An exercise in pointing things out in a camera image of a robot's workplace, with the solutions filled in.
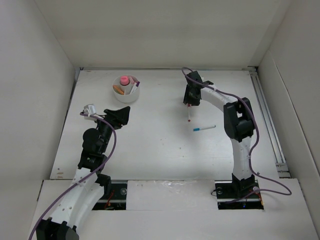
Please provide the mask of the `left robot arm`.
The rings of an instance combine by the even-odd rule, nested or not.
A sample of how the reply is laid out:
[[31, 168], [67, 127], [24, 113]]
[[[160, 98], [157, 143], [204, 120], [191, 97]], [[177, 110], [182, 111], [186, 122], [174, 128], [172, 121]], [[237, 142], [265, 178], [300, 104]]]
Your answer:
[[103, 115], [96, 113], [89, 104], [80, 113], [86, 120], [94, 121], [96, 127], [87, 129], [82, 135], [82, 152], [73, 180], [46, 210], [52, 211], [48, 218], [41, 216], [33, 227], [29, 238], [38, 240], [78, 240], [79, 229], [101, 198], [112, 191], [110, 176], [102, 170], [112, 153], [105, 155], [111, 138], [116, 139], [116, 130], [129, 122], [131, 108], [105, 109]]

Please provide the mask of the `white round divided container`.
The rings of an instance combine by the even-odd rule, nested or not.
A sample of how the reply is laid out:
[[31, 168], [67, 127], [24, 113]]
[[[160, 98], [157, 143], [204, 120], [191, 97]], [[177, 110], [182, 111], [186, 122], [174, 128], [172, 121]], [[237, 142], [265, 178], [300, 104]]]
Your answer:
[[[121, 76], [128, 76], [128, 78], [130, 80], [130, 84], [127, 85], [127, 86], [122, 86], [120, 84]], [[121, 75], [121, 76], [117, 77], [112, 83], [112, 92], [113, 92], [115, 98], [118, 101], [120, 101], [121, 103], [132, 103], [132, 102], [135, 102], [140, 96], [140, 85], [141, 85], [141, 82], [135, 76], [130, 75], [130, 74]], [[133, 87], [135, 82], [140, 82], [139, 87], [134, 93], [131, 93], [132, 87]], [[113, 89], [113, 85], [120, 86], [121, 89], [124, 91], [124, 95], [121, 95], [121, 94], [118, 94], [117, 92], [115, 92], [114, 89]]]

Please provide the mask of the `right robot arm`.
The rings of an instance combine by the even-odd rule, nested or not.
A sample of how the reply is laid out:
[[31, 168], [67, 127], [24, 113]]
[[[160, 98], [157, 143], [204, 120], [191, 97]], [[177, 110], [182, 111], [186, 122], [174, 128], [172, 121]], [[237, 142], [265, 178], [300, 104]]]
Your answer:
[[206, 101], [223, 113], [224, 131], [231, 140], [233, 150], [232, 180], [227, 185], [232, 191], [229, 198], [242, 198], [257, 186], [250, 168], [251, 141], [256, 129], [250, 100], [223, 93], [211, 81], [203, 81], [197, 71], [191, 70], [183, 75], [187, 81], [183, 99], [185, 105], [199, 106], [201, 101]]

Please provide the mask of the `pink capped marker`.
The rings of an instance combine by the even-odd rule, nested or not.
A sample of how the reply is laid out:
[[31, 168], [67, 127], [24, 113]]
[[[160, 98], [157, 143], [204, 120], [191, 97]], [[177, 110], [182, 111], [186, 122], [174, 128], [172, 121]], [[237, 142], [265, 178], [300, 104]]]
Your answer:
[[139, 85], [140, 85], [139, 81], [135, 82], [130, 93], [133, 94], [138, 89]]

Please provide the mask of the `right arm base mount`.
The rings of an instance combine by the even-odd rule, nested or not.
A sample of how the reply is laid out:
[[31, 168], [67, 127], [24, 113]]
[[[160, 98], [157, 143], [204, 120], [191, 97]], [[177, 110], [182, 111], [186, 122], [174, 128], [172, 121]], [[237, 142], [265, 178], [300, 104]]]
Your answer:
[[254, 192], [259, 187], [257, 181], [244, 190], [238, 190], [231, 180], [214, 182], [215, 189], [211, 195], [216, 197], [218, 210], [263, 210], [260, 193]]

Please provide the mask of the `blue capped marker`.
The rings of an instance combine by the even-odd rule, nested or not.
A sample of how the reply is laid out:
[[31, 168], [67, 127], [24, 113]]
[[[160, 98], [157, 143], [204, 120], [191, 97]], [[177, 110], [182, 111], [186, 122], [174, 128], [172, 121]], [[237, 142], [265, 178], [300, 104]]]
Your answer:
[[204, 131], [204, 130], [210, 130], [216, 128], [216, 125], [211, 125], [211, 126], [205, 126], [205, 127], [196, 127], [193, 129], [194, 132], [198, 131]]

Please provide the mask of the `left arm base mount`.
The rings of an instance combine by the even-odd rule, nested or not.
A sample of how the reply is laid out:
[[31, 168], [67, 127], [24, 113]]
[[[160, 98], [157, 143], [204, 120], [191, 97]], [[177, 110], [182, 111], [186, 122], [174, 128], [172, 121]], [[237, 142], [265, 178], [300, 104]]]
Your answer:
[[103, 196], [94, 205], [93, 211], [122, 211], [126, 210], [128, 182], [118, 181], [111, 183], [108, 195]]

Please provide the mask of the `aluminium side rail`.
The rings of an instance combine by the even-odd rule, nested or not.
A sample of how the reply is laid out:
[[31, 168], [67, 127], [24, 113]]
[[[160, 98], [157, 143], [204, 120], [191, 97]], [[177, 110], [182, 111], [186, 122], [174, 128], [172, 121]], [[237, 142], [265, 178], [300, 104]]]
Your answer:
[[258, 69], [256, 67], [250, 67], [248, 69], [252, 85], [255, 90], [257, 97], [258, 105], [262, 114], [264, 125], [268, 134], [268, 139], [272, 146], [272, 151], [274, 155], [275, 167], [278, 173], [279, 178], [281, 179], [290, 179], [291, 174], [287, 166], [282, 147], [271, 117], [271, 113], [268, 108], [268, 104], [263, 93], [262, 85], [258, 76]]

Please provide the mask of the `orange correction tape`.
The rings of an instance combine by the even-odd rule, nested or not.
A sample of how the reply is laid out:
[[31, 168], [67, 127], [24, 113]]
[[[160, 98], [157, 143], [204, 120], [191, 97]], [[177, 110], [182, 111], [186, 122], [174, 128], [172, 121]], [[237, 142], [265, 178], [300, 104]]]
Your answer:
[[114, 84], [112, 87], [113, 87], [113, 90], [115, 92], [117, 92], [118, 94], [120, 94], [120, 95], [124, 95], [125, 94], [125, 92], [121, 89], [121, 87], [119, 85], [115, 85]]

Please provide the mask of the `red capped marker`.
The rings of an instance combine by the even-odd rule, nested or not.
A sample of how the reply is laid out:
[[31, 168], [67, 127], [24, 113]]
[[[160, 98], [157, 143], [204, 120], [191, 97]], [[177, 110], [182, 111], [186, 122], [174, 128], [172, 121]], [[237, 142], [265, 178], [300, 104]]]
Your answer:
[[191, 122], [191, 105], [190, 104], [187, 105], [187, 114], [188, 114], [187, 121]]

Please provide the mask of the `pink glue bottle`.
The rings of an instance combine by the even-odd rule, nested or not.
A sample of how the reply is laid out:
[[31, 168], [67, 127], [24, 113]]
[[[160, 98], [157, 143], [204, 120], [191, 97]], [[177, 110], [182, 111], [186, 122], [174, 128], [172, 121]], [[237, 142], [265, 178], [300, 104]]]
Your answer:
[[127, 75], [123, 75], [120, 77], [119, 83], [121, 86], [127, 86], [131, 83], [131, 81]]

